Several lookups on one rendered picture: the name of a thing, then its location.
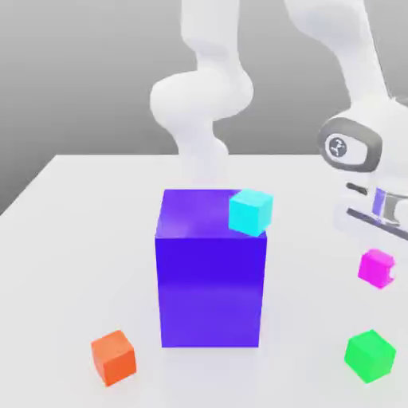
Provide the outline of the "small green cube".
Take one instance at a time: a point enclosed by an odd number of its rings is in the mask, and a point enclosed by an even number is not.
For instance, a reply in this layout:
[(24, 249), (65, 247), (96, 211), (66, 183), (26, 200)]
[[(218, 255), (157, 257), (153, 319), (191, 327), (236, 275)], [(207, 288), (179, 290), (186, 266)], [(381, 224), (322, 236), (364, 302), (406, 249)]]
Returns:
[(364, 383), (372, 383), (391, 372), (395, 356), (396, 349), (371, 329), (347, 341), (344, 362)]

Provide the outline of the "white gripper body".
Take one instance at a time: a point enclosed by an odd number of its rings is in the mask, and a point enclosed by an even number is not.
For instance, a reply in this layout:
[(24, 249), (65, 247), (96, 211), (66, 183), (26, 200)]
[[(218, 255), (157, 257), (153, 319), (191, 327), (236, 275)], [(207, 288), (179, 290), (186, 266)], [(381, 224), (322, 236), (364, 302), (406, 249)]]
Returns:
[(335, 205), (335, 226), (365, 249), (379, 249), (392, 257), (408, 257), (408, 229), (393, 226), (370, 214), (365, 199), (342, 197)]

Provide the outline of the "small magenta cube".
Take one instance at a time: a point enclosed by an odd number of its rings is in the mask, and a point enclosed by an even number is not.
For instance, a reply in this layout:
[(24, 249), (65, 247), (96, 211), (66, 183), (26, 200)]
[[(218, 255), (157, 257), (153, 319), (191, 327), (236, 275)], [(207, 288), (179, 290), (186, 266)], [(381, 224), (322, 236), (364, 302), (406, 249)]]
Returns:
[(391, 270), (394, 258), (379, 249), (370, 249), (361, 257), (358, 277), (376, 288), (382, 289), (394, 281)]

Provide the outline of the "small orange cube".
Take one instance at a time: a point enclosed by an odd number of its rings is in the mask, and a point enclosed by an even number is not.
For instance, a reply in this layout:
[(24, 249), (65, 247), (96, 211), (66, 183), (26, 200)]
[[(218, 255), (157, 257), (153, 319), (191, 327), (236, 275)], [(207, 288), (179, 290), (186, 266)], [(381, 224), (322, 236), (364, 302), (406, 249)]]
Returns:
[(96, 371), (105, 386), (111, 386), (136, 373), (134, 347), (121, 330), (91, 342)]

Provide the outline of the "small cyan cube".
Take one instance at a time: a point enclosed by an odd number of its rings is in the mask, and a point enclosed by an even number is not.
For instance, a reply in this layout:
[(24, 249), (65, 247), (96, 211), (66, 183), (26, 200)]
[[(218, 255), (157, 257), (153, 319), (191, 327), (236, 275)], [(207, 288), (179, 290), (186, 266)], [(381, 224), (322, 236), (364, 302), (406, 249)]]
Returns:
[(273, 196), (257, 190), (240, 190), (229, 199), (228, 227), (259, 237), (272, 221)]

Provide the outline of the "large blue box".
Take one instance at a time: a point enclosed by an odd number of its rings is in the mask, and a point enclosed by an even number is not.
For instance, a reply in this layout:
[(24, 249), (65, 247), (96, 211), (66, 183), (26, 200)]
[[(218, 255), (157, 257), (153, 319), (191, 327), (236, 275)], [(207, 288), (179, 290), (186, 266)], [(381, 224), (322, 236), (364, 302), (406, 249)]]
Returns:
[(258, 347), (268, 238), (231, 230), (235, 190), (166, 189), (155, 232), (163, 347)]

